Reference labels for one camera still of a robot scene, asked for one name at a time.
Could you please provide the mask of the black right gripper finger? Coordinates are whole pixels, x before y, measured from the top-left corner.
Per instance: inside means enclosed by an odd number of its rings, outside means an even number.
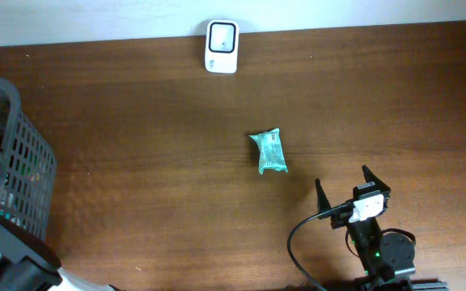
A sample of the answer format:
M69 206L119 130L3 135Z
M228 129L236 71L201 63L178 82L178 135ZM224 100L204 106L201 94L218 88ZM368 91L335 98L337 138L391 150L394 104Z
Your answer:
M318 213L328 212L332 208L332 206L330 205L330 203L328 201L328 197L326 196L326 194L324 192L324 189L322 187L322 184L321 184L319 178L316 178L315 186L316 186Z
M373 182L379 190L388 190L388 185L379 179L367 165L362 166L362 172L367 183Z

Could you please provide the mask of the mint green wipes packet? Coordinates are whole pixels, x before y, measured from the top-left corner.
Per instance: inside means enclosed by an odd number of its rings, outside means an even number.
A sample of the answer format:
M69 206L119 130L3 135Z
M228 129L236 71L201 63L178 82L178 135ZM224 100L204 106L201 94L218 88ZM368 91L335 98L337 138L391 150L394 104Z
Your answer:
M256 143L260 152L258 162L258 171L260 175L263 175L265 170L288 171L282 150L279 128L253 134L249 137Z

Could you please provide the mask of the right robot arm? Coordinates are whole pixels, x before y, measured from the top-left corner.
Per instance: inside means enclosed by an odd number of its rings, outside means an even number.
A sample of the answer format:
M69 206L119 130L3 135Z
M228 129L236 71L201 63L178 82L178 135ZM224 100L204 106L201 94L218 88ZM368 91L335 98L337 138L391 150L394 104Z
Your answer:
M345 240L352 242L366 275L353 280L329 282L326 290L349 291L434 291L448 290L440 280L411 280L416 272L416 237L397 228L381 229L377 217L388 209L391 188L366 165L362 166L365 183L353 188L353 197L332 207L315 180L318 213L328 218L333 229L346 228Z

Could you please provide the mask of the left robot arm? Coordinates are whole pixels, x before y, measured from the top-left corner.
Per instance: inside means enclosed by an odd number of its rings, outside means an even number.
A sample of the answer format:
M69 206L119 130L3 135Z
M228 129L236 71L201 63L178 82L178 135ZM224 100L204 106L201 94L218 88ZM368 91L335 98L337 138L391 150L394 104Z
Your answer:
M113 291L66 272L40 239L0 215L0 290Z

